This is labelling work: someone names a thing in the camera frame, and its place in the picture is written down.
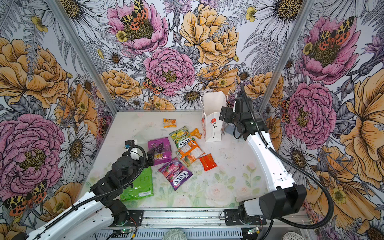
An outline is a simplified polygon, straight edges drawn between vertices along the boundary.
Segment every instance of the grape bunch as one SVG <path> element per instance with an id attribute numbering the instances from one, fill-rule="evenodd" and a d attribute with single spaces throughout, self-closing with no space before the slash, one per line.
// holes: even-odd
<path id="1" fill-rule="evenodd" d="M 155 147 L 155 151 L 157 153 L 163 152 L 163 150 L 164 150 L 164 143 L 163 142 L 160 143 L 157 147 Z"/>

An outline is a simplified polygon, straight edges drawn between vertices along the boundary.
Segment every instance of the metal pole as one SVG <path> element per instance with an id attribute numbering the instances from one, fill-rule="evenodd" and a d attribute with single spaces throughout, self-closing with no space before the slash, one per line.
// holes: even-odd
<path id="1" fill-rule="evenodd" d="M 303 29 L 303 26 L 305 25 L 305 22 L 312 10 L 312 6 L 314 5 L 314 2 L 315 0 L 304 0 L 303 4 L 301 5 L 300 12 L 298 13 L 298 18 L 296 19 L 295 25 L 293 26 L 292 31 L 289 34 L 287 41 L 285 42 L 283 51 L 281 52 L 280 58 L 277 61 L 275 69 L 272 73 L 271 81 L 269 82 L 265 90 L 262 102 L 259 106 L 258 112 L 260 115 L 264 111 L 269 99 L 271 98 L 273 89 L 275 88 L 277 82 L 279 81 L 279 77 L 281 75 L 283 67 L 290 57 L 293 46 L 295 45 L 297 37 L 299 36 L 301 30 Z"/>
<path id="2" fill-rule="evenodd" d="M 116 104 L 109 94 L 104 82 L 101 80 L 101 77 L 95 65 L 93 64 L 91 57 L 83 45 L 83 42 L 81 41 L 77 32 L 75 32 L 73 23 L 61 5 L 60 0 L 48 0 L 46 3 L 53 12 L 56 20 L 60 23 L 61 28 L 64 30 L 67 40 L 70 41 L 73 48 L 83 61 L 84 66 L 87 68 L 89 74 L 91 75 L 91 78 L 95 81 L 96 86 L 98 87 L 100 93 L 103 95 L 105 102 L 110 108 L 112 114 L 116 115 L 118 112 Z"/>

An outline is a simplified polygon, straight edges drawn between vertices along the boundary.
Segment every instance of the purple package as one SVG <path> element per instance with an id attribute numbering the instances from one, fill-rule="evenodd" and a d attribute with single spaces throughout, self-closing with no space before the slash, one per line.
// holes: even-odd
<path id="1" fill-rule="evenodd" d="M 175 157 L 159 169 L 176 191 L 193 174 Z"/>
<path id="2" fill-rule="evenodd" d="M 154 151 L 154 165 L 172 160 L 172 149 L 167 137 L 148 141 L 148 149 Z"/>

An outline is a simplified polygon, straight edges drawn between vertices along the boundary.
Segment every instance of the white paper bag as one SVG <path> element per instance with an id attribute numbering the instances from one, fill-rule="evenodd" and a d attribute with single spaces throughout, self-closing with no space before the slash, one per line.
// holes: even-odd
<path id="1" fill-rule="evenodd" d="M 221 128 L 223 121 L 220 116 L 221 107 L 226 106 L 225 95 L 218 91 L 214 93 L 206 92 L 203 94 L 203 133 L 205 142 L 221 141 Z"/>

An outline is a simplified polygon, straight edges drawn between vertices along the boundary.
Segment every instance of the tabletop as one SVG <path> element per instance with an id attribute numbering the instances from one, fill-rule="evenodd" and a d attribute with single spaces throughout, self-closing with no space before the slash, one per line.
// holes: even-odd
<path id="1" fill-rule="evenodd" d="M 177 127 L 163 128 L 163 118 L 176 119 Z M 138 139 L 147 150 L 147 141 L 169 137 L 169 133 L 184 126 L 189 131 L 202 132 L 201 111 L 130 111 L 118 112 L 99 149 L 83 185 L 81 195 L 111 169 L 125 151 L 125 140 Z M 257 198 L 267 192 L 261 166 L 258 165 L 250 146 L 243 139 L 224 133 L 221 141 L 205 143 L 204 137 L 196 139 L 200 148 L 210 153 L 218 165 L 204 171 L 196 160 L 188 169 L 193 176 L 176 191 L 158 171 L 164 164 L 152 167 L 154 195 L 138 201 L 123 201 L 128 208 L 146 207 L 236 207 L 238 203 Z M 172 159 L 177 157 L 176 145 L 169 137 Z"/>

